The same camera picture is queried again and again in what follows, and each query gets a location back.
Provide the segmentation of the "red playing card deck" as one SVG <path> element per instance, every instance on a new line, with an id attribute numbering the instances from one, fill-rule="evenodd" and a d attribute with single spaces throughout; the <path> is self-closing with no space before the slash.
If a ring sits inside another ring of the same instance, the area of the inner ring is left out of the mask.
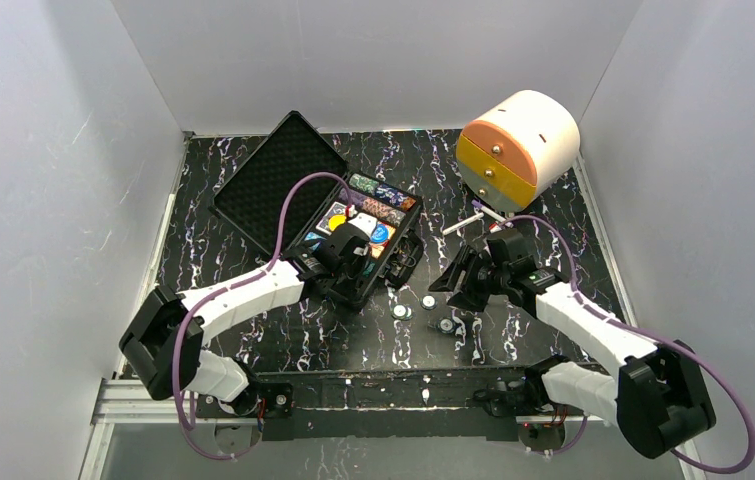
<path id="1" fill-rule="evenodd" d="M 394 236 L 395 231 L 396 229 L 391 225 L 382 222 L 376 224 L 370 235 L 369 241 L 370 254 L 373 259 L 379 259 L 381 257 L 390 240 Z"/>

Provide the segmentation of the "blue dealer button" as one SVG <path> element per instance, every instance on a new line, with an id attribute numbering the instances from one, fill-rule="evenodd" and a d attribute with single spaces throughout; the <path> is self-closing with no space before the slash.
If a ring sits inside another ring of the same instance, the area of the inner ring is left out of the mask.
<path id="1" fill-rule="evenodd" d="M 393 227 L 383 223 L 378 223 L 371 233 L 370 242 L 377 245 L 384 245 L 391 239 L 393 233 Z"/>

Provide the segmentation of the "poker chips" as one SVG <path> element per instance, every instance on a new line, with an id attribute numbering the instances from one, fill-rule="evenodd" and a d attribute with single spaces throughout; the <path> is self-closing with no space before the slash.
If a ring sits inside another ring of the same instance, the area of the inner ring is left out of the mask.
<path id="1" fill-rule="evenodd" d="M 420 304 L 425 310 L 433 310 L 436 308 L 437 301 L 432 295 L 425 295 L 421 298 Z"/>
<path id="2" fill-rule="evenodd" d="M 437 323 L 437 329 L 444 334 L 452 334 L 456 328 L 456 323 L 451 318 L 442 318 Z"/>

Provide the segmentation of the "yellow dealer button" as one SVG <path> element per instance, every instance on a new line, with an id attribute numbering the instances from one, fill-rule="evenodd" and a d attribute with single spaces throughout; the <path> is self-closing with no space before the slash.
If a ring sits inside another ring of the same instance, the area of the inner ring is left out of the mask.
<path id="1" fill-rule="evenodd" d="M 343 225 L 347 221 L 347 217 L 343 214 L 334 215 L 328 220 L 328 230 L 333 232 L 340 225 Z"/>

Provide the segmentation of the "black poker set case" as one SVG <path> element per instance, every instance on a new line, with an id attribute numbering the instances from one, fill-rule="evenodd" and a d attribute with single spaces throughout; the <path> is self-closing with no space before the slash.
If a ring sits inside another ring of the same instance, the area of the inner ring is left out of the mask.
<path id="1" fill-rule="evenodd" d="M 283 239 L 284 250 L 304 243 L 316 249 L 319 242 L 305 242 L 304 237 L 311 231 L 325 239 L 330 236 L 316 225 L 339 202 L 342 188 L 353 189 L 349 184 L 353 174 L 374 178 L 350 167 L 299 112 L 292 111 L 224 182 L 211 209 L 233 225 L 264 260 L 271 258 L 278 237 Z M 423 242 L 414 231 L 423 200 L 393 187 L 416 197 L 418 203 L 403 211 L 401 225 L 391 225 L 396 231 L 381 257 L 371 257 L 359 277 L 333 288 L 335 298 L 355 308 L 362 307 L 382 283 L 402 287 L 423 256 Z"/>

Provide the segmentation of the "purple poker chip stack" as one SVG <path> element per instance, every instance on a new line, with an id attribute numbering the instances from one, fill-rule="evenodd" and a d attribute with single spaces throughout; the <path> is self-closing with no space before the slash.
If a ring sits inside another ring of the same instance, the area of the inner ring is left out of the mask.
<path id="1" fill-rule="evenodd" d="M 360 208 L 366 200 L 368 200 L 368 197 L 366 195 L 354 189 L 351 189 L 350 191 L 348 191 L 342 188 L 338 194 L 338 201 L 340 203 L 343 203 L 346 205 L 352 204 L 352 205 L 355 205 L 357 208 Z"/>

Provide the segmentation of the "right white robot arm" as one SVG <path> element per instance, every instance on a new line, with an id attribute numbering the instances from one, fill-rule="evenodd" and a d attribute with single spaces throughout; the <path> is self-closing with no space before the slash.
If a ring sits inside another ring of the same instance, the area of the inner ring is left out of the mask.
<path id="1" fill-rule="evenodd" d="M 522 379 L 475 392 L 487 409 L 572 406 L 617 426 L 642 456 L 655 459 L 713 428 L 716 415 L 699 366 L 679 341 L 661 345 L 626 330 L 615 315 L 578 297 L 567 275 L 540 265 L 515 230 L 463 246 L 429 286 L 448 304 L 482 312 L 493 296 L 564 333 L 600 364 L 587 369 L 564 355 L 525 368 Z"/>

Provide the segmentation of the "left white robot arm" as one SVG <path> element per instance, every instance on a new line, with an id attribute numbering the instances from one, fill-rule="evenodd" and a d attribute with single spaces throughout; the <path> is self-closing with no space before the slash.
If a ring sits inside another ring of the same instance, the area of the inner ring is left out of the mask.
<path id="1" fill-rule="evenodd" d="M 211 340 L 262 313 L 325 294 L 359 273 L 371 257 L 369 231 L 338 226 L 316 249 L 305 244 L 253 271 L 211 287 L 152 289 L 119 341 L 149 397 L 182 392 L 232 403 L 250 388 L 235 359 L 208 350 Z"/>

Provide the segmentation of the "blue playing card deck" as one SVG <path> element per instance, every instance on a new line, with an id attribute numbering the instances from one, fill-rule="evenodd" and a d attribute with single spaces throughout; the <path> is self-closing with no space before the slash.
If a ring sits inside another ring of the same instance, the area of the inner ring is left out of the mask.
<path id="1" fill-rule="evenodd" d="M 328 220 L 330 217 L 338 214 L 343 214 L 347 217 L 348 206 L 340 202 L 334 202 L 328 211 L 321 217 L 320 221 L 316 225 L 316 229 L 325 234 L 331 234 L 328 230 Z"/>

